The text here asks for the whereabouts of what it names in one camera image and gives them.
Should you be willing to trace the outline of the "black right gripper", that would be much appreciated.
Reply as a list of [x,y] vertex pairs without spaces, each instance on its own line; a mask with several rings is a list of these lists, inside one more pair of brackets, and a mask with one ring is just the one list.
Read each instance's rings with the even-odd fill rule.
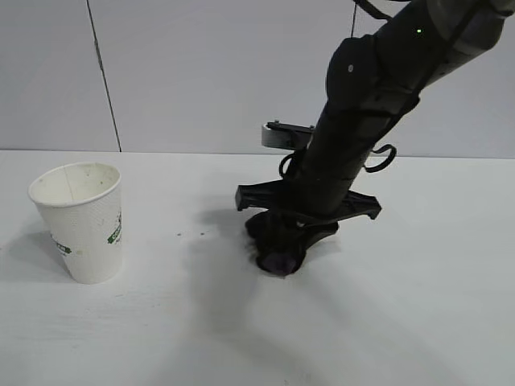
[[240,185],[236,205],[239,211],[255,207],[272,213],[258,213],[245,223],[260,256],[277,256],[274,215],[287,224],[302,227],[299,237],[299,265],[302,265],[311,246],[337,233],[337,222],[357,216],[368,216],[374,220],[381,212],[376,197],[351,191],[349,186],[349,182],[335,179],[281,179]]

